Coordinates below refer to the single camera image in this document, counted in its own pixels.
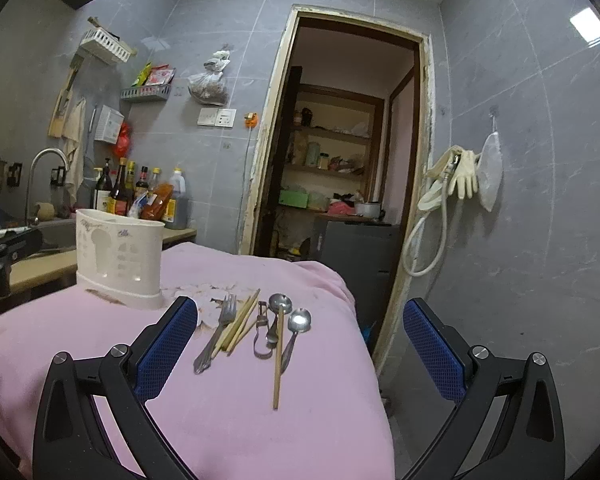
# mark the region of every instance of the orange seasoning bag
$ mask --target orange seasoning bag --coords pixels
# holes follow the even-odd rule
[[[154,188],[153,194],[149,197],[144,209],[140,213],[142,220],[157,220],[159,221],[167,211],[167,205],[171,200],[171,194],[173,193],[173,186],[168,182],[161,182]]]

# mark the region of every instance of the fork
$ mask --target fork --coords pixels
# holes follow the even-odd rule
[[[222,335],[222,331],[235,320],[235,314],[237,310],[237,296],[235,294],[229,294],[229,298],[224,297],[224,301],[222,302],[222,310],[220,311],[220,317],[218,319],[218,328],[211,336],[211,339],[206,344],[205,348],[200,355],[196,357],[196,360],[193,361],[193,371],[195,374],[201,374],[207,368],[211,366],[211,354],[214,351],[216,343],[220,336]]]

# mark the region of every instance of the yellow countertop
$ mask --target yellow countertop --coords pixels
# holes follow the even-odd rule
[[[167,244],[192,238],[195,235],[195,229],[182,229],[180,231],[164,229],[162,241]],[[75,272],[77,268],[75,250],[22,260],[11,266],[11,293],[18,294],[35,286],[52,282],[65,274]]]

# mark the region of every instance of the white hose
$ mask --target white hose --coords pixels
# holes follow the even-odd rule
[[[438,248],[436,257],[433,258],[433,261],[429,264],[428,267],[426,267],[425,269],[422,269],[422,270],[418,270],[418,271],[415,270],[415,262],[413,264],[413,268],[411,268],[411,269],[409,268],[408,263],[407,263],[409,247],[411,247],[411,243],[413,242],[413,239],[414,239],[416,233],[424,225],[424,222],[429,217],[431,211],[428,211],[426,213],[426,215],[424,215],[420,220],[418,220],[418,223],[416,224],[416,226],[413,228],[413,230],[407,237],[407,241],[404,243],[404,247],[402,248],[402,256],[400,258],[400,260],[402,261],[402,266],[404,267],[404,270],[409,275],[413,276],[414,278],[419,278],[420,276],[424,276],[428,272],[431,272],[434,269],[434,267],[436,267],[436,265],[439,263],[440,258],[442,258],[442,253],[445,251],[446,222],[447,222],[447,220],[446,220],[446,188],[448,186],[448,178],[449,178],[449,176],[448,176],[448,174],[446,174],[444,179],[442,180],[442,196],[441,196],[441,204],[440,204],[441,212],[442,212],[442,234],[440,235],[440,247]]]

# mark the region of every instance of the light switch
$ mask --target light switch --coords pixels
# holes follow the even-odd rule
[[[220,108],[218,110],[218,117],[216,118],[216,126],[222,126],[223,128],[233,128],[235,120],[235,111],[230,108]]]
[[[200,115],[198,116],[198,124],[201,126],[216,126],[217,118],[217,108],[202,108],[202,110],[200,110]]]

